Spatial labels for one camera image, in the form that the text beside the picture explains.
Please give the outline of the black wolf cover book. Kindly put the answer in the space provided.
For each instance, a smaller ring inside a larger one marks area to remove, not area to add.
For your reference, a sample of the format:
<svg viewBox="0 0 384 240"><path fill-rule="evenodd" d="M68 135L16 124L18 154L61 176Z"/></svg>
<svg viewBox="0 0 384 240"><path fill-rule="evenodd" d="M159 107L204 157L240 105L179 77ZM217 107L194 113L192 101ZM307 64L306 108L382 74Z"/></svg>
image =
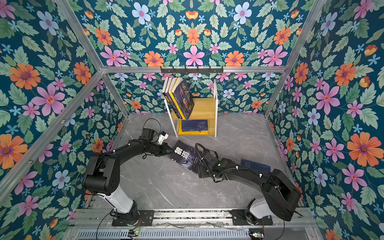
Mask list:
<svg viewBox="0 0 384 240"><path fill-rule="evenodd" d="M193 173L198 173L198 153L195 148L186 145L182 141L178 140L176 142L168 157Z"/></svg>

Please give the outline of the navy book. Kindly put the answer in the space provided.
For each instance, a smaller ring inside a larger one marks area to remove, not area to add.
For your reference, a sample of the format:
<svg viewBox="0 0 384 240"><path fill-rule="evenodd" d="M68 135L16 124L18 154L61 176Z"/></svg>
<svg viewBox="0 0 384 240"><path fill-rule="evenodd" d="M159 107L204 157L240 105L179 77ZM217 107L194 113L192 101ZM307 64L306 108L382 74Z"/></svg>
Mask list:
<svg viewBox="0 0 384 240"><path fill-rule="evenodd" d="M182 120L182 132L202 132L207 131L208 129L207 120Z"/></svg>
<svg viewBox="0 0 384 240"><path fill-rule="evenodd" d="M254 170L254 171L259 171L259 172L270 172L271 171L271 167L268 165L252 162L252 161L245 160L245 159L241 159L241 166L249 168L249 169Z"/></svg>

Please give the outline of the navy book front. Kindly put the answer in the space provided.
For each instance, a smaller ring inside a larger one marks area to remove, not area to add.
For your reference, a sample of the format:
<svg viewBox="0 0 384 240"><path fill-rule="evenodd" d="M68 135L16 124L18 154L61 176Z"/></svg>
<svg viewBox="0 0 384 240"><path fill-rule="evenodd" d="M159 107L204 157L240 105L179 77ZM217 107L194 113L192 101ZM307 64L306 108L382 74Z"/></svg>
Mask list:
<svg viewBox="0 0 384 240"><path fill-rule="evenodd" d="M202 132L207 131L208 129L207 120L182 120L182 132Z"/></svg>

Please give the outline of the dark portrait cover book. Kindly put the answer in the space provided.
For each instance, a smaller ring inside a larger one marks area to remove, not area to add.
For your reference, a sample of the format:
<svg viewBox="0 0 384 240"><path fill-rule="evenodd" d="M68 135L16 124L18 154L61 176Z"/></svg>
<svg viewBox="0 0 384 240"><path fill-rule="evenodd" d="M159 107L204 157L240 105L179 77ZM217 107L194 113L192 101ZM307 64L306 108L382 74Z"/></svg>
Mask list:
<svg viewBox="0 0 384 240"><path fill-rule="evenodd" d="M181 106L186 120L188 120L192 114L195 103L187 80L179 78L178 86L176 87L174 95Z"/></svg>

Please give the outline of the dark blue paperback book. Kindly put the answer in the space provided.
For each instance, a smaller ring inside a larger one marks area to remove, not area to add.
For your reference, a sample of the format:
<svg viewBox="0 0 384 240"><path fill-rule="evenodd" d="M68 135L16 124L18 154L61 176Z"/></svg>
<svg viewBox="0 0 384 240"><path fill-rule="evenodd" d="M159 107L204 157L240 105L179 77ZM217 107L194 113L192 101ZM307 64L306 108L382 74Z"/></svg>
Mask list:
<svg viewBox="0 0 384 240"><path fill-rule="evenodd" d="M170 92L169 92L169 90L171 89L171 83L172 83L172 81L170 82L170 84L168 86L168 89L167 89L167 92L164 94L164 96L167 99L168 104L172 107L172 109L173 109L174 113L176 114L177 118L180 119L181 115L180 115L180 113L179 113L179 111L178 111L178 109L177 109L177 107L176 107L176 105L175 105L175 103L174 103L174 101L173 101L173 99L172 99L172 97L170 95Z"/></svg>

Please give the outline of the yellow cartoon boy book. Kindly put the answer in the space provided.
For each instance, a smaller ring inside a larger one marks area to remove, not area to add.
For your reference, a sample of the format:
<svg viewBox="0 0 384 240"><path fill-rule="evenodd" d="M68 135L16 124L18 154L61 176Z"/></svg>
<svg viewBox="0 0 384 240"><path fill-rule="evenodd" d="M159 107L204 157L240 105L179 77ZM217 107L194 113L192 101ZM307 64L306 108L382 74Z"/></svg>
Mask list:
<svg viewBox="0 0 384 240"><path fill-rule="evenodd" d="M168 94L170 95L173 104L175 105L176 109L178 110L179 119L186 120L186 117L185 117L185 115L181 109L181 106L179 105L179 103L178 103L178 101L174 95L176 87L178 86L178 81L179 81L179 78L172 78L172 80L170 81L170 87L168 89Z"/></svg>

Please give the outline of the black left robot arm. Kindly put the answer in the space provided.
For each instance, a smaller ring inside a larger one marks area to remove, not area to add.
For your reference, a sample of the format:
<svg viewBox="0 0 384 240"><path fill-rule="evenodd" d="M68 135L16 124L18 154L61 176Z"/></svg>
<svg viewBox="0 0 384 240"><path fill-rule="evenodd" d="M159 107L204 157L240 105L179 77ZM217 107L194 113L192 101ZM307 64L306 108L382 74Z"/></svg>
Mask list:
<svg viewBox="0 0 384 240"><path fill-rule="evenodd" d="M103 198L113 210L111 216L116 223L134 226L140 222L137 203L128 197L120 186L121 165L136 156L163 157L172 152L165 140L168 134L143 128L138 139L129 140L127 144L115 150L93 154L86 166L82 187L94 196Z"/></svg>

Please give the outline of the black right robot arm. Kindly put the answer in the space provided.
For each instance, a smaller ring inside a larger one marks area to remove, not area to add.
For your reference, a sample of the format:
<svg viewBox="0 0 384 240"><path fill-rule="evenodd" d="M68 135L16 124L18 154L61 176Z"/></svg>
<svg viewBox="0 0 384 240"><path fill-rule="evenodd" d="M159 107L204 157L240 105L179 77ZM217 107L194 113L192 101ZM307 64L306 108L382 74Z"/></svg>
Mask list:
<svg viewBox="0 0 384 240"><path fill-rule="evenodd" d="M219 159L218 154L212 154L208 149L198 151L198 160L198 175L201 179L211 178L215 183L236 181L263 194L263 199L254 200L247 207L248 213L254 218L262 219L274 215L289 222L294 214L298 213L296 208L301 199L301 193L281 170L256 171L238 165L230 159Z"/></svg>

